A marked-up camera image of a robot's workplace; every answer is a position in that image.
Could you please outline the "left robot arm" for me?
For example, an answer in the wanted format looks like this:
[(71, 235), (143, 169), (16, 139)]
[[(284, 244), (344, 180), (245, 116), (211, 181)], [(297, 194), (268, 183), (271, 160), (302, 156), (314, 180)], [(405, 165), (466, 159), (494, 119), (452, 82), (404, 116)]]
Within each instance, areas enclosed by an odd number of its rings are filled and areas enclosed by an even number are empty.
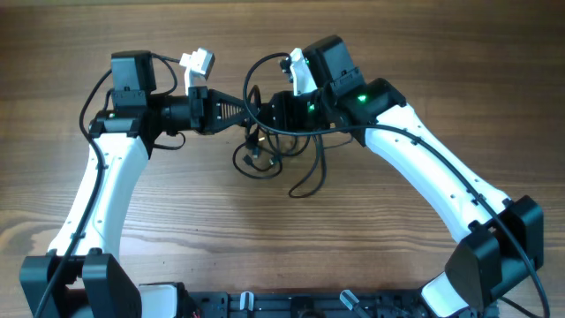
[(89, 157), (72, 208), (43, 256), (25, 258), (19, 281), (36, 317), (195, 317), (199, 308), (181, 283), (136, 285), (120, 264), (120, 241), (133, 190), (158, 137), (218, 133), (245, 119), (243, 103), (197, 85), (213, 67), (214, 54), (197, 49), (163, 63), (185, 70), (159, 92), (158, 55), (148, 50), (112, 55), (105, 78), (113, 85), (103, 107), (80, 130)]

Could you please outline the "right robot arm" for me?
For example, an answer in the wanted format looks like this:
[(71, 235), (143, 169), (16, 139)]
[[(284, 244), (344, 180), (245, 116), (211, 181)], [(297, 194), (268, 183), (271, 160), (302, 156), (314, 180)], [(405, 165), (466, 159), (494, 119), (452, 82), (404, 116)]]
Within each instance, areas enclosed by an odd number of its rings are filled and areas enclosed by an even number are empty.
[(434, 315), (485, 311), (506, 301), (525, 279), (547, 303), (538, 270), (544, 262), (544, 215), (529, 196), (513, 200), (487, 183), (423, 124), (387, 80), (366, 80), (342, 38), (331, 35), (279, 55), (291, 90), (251, 108), (265, 130), (320, 139), (350, 134), (391, 164), (444, 222), (456, 249), (420, 291)]

